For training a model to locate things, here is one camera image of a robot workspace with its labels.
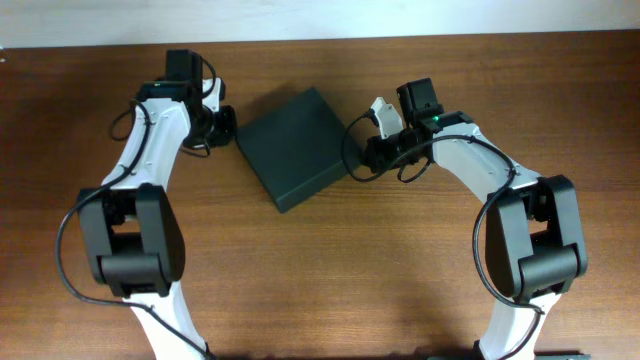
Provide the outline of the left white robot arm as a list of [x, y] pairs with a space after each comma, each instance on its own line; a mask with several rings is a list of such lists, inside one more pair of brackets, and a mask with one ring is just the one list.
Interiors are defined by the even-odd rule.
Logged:
[[81, 190], [70, 211], [91, 274], [113, 297], [84, 295], [67, 277], [64, 286], [83, 302], [132, 310], [158, 359], [213, 356], [184, 299], [185, 242], [167, 196], [179, 153], [208, 157], [236, 135], [224, 81], [203, 75], [212, 68], [194, 51], [167, 52], [164, 75], [144, 83], [125, 113], [131, 130], [115, 167], [99, 187]]

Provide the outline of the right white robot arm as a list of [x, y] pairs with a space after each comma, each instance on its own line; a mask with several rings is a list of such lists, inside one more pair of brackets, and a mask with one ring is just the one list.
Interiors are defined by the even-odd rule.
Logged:
[[362, 164], [377, 179], [424, 160], [449, 171], [481, 201], [472, 254], [495, 304], [468, 356], [536, 358], [548, 313], [588, 266], [573, 183], [513, 160], [468, 114], [446, 111], [428, 78], [398, 87], [397, 97], [397, 106], [378, 97], [367, 110], [379, 133], [368, 139]]

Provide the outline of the black box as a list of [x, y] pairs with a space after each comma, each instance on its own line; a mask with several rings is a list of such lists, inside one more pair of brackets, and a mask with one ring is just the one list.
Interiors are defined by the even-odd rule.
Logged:
[[281, 213], [361, 165], [360, 146], [314, 87], [241, 126], [236, 142]]

